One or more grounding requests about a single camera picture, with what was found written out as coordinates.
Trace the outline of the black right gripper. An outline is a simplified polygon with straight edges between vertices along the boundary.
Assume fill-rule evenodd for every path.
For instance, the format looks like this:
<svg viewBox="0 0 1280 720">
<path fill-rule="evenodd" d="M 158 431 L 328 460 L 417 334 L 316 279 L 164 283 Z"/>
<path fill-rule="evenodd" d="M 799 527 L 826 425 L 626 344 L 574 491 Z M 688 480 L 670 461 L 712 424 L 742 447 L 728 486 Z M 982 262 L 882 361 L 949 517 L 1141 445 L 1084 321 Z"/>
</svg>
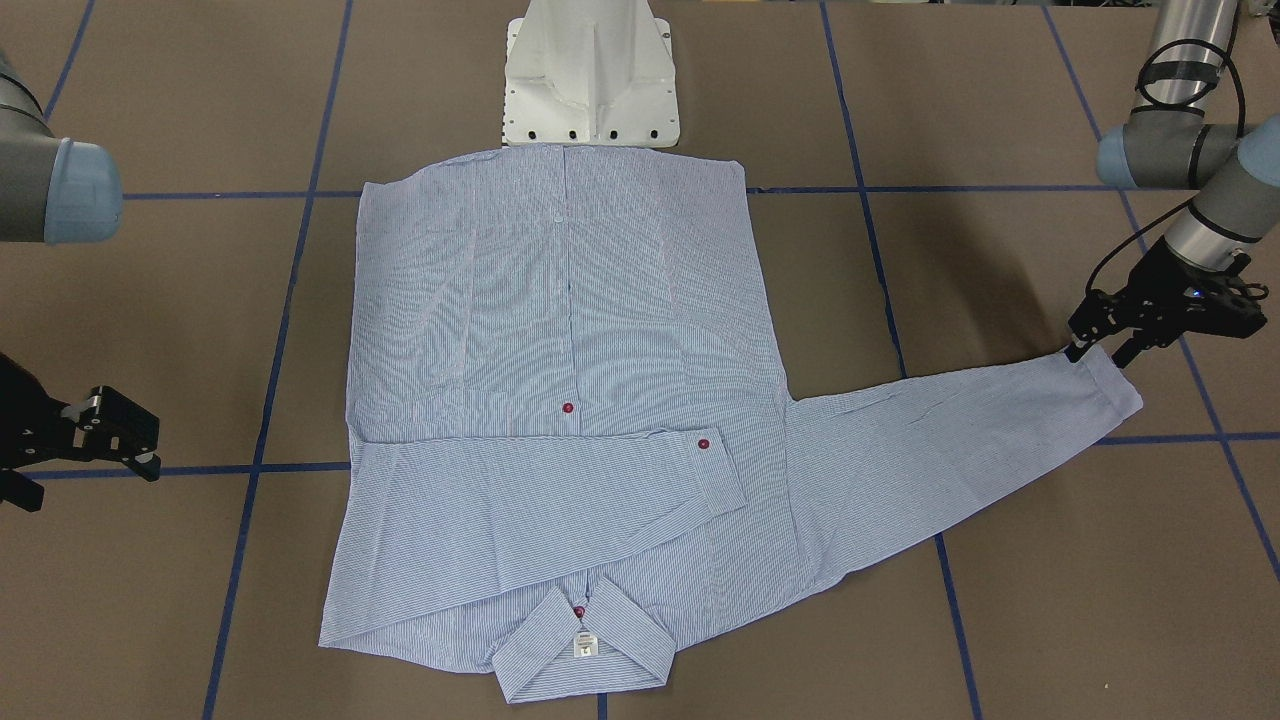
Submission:
<svg viewBox="0 0 1280 720">
<path fill-rule="evenodd" d="M 49 396 L 40 382 L 1 356 L 1 501 L 27 512 L 44 505 L 45 488 L 20 468 L 54 459 L 119 462 L 147 482 L 160 477 L 160 421 L 111 386 L 77 404 Z"/>
</svg>

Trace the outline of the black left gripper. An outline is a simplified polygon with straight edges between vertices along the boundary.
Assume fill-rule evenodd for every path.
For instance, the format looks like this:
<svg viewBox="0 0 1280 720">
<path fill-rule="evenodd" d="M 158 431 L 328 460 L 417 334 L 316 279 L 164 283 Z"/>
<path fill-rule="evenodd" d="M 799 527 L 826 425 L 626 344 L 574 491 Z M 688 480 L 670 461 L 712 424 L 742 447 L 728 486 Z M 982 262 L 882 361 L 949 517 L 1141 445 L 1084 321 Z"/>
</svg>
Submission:
<svg viewBox="0 0 1280 720">
<path fill-rule="evenodd" d="M 1185 333 L 1248 338 L 1267 322 L 1261 304 L 1268 287 L 1240 278 L 1251 256 L 1238 254 L 1221 272 L 1206 270 L 1157 241 L 1115 293 L 1088 288 L 1068 322 L 1070 363 L 1110 360 L 1126 372 L 1146 346 L 1167 346 Z M 1134 334 L 1114 336 L 1124 331 Z"/>
</svg>

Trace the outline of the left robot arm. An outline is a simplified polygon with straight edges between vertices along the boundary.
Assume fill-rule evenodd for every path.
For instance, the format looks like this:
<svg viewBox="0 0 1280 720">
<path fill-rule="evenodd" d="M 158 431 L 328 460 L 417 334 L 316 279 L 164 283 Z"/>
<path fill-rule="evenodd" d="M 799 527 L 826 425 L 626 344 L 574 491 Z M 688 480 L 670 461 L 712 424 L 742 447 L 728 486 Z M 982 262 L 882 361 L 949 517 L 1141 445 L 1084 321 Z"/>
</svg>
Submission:
<svg viewBox="0 0 1280 720">
<path fill-rule="evenodd" d="M 1165 1 L 1135 78 L 1125 124 L 1098 146 L 1098 178 L 1116 190 L 1188 190 L 1151 222 L 1160 237 L 1120 290 L 1091 274 L 1069 319 L 1065 356 L 1080 361 L 1125 334 L 1112 360 L 1165 348 L 1184 334 L 1244 340 L 1266 324 L 1268 288 L 1244 281 L 1254 247 L 1277 225 L 1279 122 L 1253 126 L 1231 50 L 1235 1 Z"/>
</svg>

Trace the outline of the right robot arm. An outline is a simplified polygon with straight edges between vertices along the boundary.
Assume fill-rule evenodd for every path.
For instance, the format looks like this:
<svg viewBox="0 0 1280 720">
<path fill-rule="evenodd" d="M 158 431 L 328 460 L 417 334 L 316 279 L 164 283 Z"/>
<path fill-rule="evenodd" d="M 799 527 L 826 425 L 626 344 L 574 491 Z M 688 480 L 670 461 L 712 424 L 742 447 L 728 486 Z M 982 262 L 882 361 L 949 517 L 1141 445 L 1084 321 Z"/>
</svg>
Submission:
<svg viewBox="0 0 1280 720">
<path fill-rule="evenodd" d="M 1 56 L 1 240 L 92 243 L 120 225 L 123 191 L 110 152 L 55 136 L 44 106 Z M 111 461 L 147 482 L 160 477 L 159 418 L 111 386 L 76 404 L 54 398 L 19 363 L 1 359 L 1 500 L 27 512 L 45 488 L 23 468 L 50 460 Z"/>
</svg>

